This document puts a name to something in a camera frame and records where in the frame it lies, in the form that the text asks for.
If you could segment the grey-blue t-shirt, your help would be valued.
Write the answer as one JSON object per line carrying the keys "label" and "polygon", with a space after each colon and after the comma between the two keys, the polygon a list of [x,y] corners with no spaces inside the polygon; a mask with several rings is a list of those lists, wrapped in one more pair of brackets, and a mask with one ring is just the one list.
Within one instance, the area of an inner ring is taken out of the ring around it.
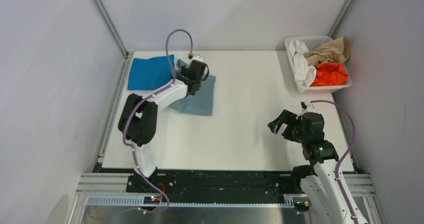
{"label": "grey-blue t-shirt", "polygon": [[168,107],[182,114],[208,117],[213,114],[214,88],[216,77],[210,74],[209,66],[206,64],[205,73],[199,83],[199,89],[190,94],[190,86],[187,85],[187,95],[171,103]]}

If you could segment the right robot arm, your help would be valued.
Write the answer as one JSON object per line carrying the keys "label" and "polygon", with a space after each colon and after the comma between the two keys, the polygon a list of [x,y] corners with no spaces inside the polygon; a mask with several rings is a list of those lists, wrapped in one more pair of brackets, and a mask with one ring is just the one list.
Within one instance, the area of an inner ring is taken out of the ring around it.
{"label": "right robot arm", "polygon": [[308,165],[292,170],[291,188],[305,193],[309,209],[317,213],[321,224],[366,224],[348,185],[340,171],[339,156],[334,145],[325,139],[325,121],[321,114],[305,111],[295,114],[284,109],[268,123],[272,133],[277,134],[286,125],[284,139],[301,144]]}

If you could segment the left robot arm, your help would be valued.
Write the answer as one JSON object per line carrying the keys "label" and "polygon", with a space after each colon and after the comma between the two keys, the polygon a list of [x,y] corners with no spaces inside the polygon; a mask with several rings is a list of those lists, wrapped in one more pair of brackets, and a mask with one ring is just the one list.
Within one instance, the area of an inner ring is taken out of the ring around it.
{"label": "left robot arm", "polygon": [[158,185],[157,177],[152,175],[157,165],[150,144],[156,134],[158,113],[178,100],[195,95],[208,77],[208,65],[195,54],[179,68],[176,78],[164,86],[145,97],[135,93],[127,97],[117,127],[123,144],[131,148],[135,170],[141,175],[138,185],[145,192],[154,191]]}

